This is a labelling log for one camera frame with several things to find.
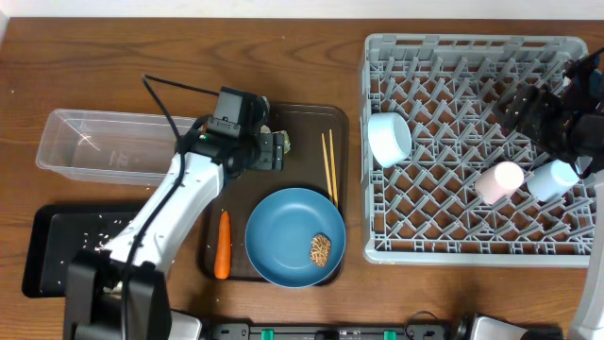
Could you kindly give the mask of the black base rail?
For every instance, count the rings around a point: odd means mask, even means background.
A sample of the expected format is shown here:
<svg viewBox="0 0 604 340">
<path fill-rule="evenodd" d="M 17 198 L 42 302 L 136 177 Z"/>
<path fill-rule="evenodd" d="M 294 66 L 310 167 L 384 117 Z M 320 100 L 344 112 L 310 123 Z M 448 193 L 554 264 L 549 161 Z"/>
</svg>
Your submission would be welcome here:
<svg viewBox="0 0 604 340">
<path fill-rule="evenodd" d="M 405 340 L 469 339 L 469 331 L 452 335 L 448 326 L 403 327 L 250 326 L 226 323 L 202 331 L 201 340 Z"/>
</svg>

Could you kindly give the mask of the pink cup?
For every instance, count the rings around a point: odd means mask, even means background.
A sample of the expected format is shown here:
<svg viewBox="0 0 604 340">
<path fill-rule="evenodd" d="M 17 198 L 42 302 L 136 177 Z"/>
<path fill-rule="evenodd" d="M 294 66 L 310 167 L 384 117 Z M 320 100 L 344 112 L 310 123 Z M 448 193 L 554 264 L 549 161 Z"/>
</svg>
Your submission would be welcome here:
<svg viewBox="0 0 604 340">
<path fill-rule="evenodd" d="M 485 203 L 492 205 L 503 196 L 511 196 L 523 184 L 524 178 L 519 165 L 504 161 L 481 173 L 475 182 L 475 190 Z"/>
</svg>

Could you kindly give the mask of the clear plastic bin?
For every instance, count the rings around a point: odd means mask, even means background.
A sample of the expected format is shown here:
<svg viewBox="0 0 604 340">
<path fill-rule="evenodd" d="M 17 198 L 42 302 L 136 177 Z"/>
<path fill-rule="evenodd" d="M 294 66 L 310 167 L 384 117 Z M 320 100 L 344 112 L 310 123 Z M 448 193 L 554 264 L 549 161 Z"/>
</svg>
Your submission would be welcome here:
<svg viewBox="0 0 604 340">
<path fill-rule="evenodd" d="M 162 115 L 52 111 L 36 164 L 71 180 L 158 186 L 176 152 L 176 137 Z"/>
</svg>

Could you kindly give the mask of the dark brown serving tray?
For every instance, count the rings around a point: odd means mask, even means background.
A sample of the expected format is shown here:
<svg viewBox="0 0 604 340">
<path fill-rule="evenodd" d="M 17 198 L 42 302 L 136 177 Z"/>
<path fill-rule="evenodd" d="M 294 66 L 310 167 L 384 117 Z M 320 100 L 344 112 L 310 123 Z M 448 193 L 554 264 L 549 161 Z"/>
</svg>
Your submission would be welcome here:
<svg viewBox="0 0 604 340">
<path fill-rule="evenodd" d="M 214 262 L 218 245 L 222 211 L 230 214 L 231 267 L 229 278 L 235 281 L 262 281 L 253 267 L 244 246 L 245 227 L 254 208 L 271 193 L 290 187 L 327 194 L 321 133 L 332 136 L 338 187 L 338 210 L 346 211 L 349 121 L 337 107 L 275 102 L 271 105 L 268 128 L 288 132 L 292 149 L 284 155 L 280 172 L 251 170 L 230 181 L 204 211 L 197 266 L 208 278 L 214 279 Z"/>
</svg>

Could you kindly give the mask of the white rice pile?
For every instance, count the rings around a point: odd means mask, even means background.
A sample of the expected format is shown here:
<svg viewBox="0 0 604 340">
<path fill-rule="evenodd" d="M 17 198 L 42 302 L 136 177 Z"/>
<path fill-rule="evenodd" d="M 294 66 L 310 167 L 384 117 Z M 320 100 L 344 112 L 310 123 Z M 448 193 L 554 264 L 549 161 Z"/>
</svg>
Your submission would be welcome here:
<svg viewBox="0 0 604 340">
<path fill-rule="evenodd" d="M 135 215 L 135 212 L 55 214 L 43 242 L 41 279 L 34 292 L 44 298 L 63 297 L 68 265 L 77 252 L 100 253 Z"/>
</svg>

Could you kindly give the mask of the green foil wrapper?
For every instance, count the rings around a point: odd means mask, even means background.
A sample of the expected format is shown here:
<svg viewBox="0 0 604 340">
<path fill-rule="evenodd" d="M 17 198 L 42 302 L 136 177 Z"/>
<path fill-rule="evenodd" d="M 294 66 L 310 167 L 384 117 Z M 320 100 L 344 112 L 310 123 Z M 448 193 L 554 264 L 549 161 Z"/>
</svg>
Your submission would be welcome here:
<svg viewBox="0 0 604 340">
<path fill-rule="evenodd" d="M 291 141 L 289 134 L 286 130 L 272 131 L 268 126 L 264 125 L 260 128 L 261 133 L 281 134 L 283 136 L 283 153 L 287 154 L 291 150 Z"/>
</svg>

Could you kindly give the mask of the light blue cup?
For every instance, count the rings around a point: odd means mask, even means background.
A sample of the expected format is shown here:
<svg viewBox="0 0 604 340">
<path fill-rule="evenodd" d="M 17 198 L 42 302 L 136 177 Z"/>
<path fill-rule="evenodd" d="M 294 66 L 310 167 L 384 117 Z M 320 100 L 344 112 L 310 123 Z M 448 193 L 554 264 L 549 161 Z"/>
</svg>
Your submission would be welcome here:
<svg viewBox="0 0 604 340">
<path fill-rule="evenodd" d="M 579 177 L 570 164 L 555 160 L 537 168 L 527 186 L 532 196 L 546 202 L 563 195 L 578 182 Z"/>
</svg>

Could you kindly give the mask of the light blue bowl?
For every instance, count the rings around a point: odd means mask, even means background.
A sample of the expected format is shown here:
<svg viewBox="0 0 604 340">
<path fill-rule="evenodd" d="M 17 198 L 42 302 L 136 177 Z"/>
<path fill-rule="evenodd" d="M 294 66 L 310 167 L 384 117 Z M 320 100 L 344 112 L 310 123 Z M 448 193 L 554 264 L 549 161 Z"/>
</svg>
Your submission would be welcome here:
<svg viewBox="0 0 604 340">
<path fill-rule="evenodd" d="M 372 114 L 368 121 L 368 140 L 374 158 L 384 168 L 411 155 L 411 131 L 397 112 Z"/>
</svg>

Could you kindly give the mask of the blue plate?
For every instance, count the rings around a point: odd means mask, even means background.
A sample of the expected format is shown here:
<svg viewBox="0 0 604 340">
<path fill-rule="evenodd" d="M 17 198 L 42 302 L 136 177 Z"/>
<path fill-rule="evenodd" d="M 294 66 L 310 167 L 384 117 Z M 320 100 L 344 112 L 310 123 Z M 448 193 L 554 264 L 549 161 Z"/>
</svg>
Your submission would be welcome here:
<svg viewBox="0 0 604 340">
<path fill-rule="evenodd" d="M 312 239 L 330 241 L 327 263 L 311 260 Z M 247 256 L 267 281 L 306 288 L 327 284 L 344 256 L 346 229 L 329 199 L 306 188 L 287 188 L 264 198 L 251 213 L 245 228 Z"/>
</svg>

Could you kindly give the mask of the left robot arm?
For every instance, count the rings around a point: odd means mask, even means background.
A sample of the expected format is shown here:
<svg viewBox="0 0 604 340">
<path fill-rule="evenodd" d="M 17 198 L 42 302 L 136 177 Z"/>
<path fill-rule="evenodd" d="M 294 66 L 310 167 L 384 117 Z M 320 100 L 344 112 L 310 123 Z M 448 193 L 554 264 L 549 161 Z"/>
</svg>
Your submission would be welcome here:
<svg viewBox="0 0 604 340">
<path fill-rule="evenodd" d="M 164 180 L 102 252 L 81 250 L 68 267 L 66 339 L 198 339 L 201 321 L 175 311 L 166 276 L 193 223 L 230 177 L 279 170 L 283 132 L 194 124 L 176 142 Z"/>
</svg>

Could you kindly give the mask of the right wooden chopstick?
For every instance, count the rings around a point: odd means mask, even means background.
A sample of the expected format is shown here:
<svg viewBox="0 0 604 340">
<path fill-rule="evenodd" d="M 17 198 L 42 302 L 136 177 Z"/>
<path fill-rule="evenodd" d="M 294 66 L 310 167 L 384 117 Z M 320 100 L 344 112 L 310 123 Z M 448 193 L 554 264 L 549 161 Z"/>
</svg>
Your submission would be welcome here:
<svg viewBox="0 0 604 340">
<path fill-rule="evenodd" d="M 336 175 L 336 163 L 335 163 L 335 147 L 333 142 L 333 133 L 332 130 L 329 130 L 329 159 L 330 159 L 330 172 L 331 172 L 331 188 L 332 188 L 332 198 L 336 208 L 339 207 L 339 197 L 338 197 L 338 186 L 337 186 L 337 175 Z"/>
</svg>

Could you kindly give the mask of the black waste tray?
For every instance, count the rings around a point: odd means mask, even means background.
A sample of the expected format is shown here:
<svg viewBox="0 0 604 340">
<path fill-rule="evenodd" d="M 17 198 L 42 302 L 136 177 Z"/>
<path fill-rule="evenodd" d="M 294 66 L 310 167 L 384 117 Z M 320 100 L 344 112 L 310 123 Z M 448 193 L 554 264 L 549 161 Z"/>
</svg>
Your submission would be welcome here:
<svg viewBox="0 0 604 340">
<path fill-rule="evenodd" d="M 35 213 L 22 292 L 28 298 L 65 296 L 68 266 L 78 251 L 100 252 L 142 208 L 141 201 L 53 204 Z"/>
</svg>

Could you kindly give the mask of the orange carrot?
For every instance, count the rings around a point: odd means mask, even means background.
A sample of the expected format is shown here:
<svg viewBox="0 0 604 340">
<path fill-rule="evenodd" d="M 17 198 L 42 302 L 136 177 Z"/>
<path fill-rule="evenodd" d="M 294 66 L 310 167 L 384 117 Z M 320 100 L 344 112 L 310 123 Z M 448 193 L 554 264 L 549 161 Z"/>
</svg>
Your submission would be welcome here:
<svg viewBox="0 0 604 340">
<path fill-rule="evenodd" d="M 225 280 L 230 274 L 231 247 L 230 214 L 227 211 L 222 211 L 214 261 L 214 276 L 216 279 Z"/>
</svg>

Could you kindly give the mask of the brown mushroom piece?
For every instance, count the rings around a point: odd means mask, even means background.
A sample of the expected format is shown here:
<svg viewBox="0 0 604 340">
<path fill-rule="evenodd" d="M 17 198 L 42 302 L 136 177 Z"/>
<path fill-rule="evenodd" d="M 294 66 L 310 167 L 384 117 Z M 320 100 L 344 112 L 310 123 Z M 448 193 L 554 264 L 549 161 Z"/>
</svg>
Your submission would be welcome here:
<svg viewBox="0 0 604 340">
<path fill-rule="evenodd" d="M 325 267 L 330 256 L 331 242 L 325 234 L 318 233 L 311 240 L 310 260 L 319 267 Z"/>
</svg>

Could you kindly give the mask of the grey dishwasher rack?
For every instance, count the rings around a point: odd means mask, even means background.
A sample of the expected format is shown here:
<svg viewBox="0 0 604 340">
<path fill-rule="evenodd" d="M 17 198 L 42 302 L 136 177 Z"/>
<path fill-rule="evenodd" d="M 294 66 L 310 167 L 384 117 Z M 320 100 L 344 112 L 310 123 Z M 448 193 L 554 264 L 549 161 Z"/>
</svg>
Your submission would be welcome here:
<svg viewBox="0 0 604 340">
<path fill-rule="evenodd" d="M 588 53 L 571 36 L 368 36 L 361 55 L 361 133 L 372 114 L 397 112 L 411 155 L 384 168 L 361 146 L 362 248 L 372 264 L 584 267 L 596 228 L 591 179 L 547 202 L 517 189 L 484 203 L 475 181 L 500 162 L 526 178 L 548 162 L 499 125 L 498 100 L 526 85 L 563 89 L 568 61 Z"/>
</svg>

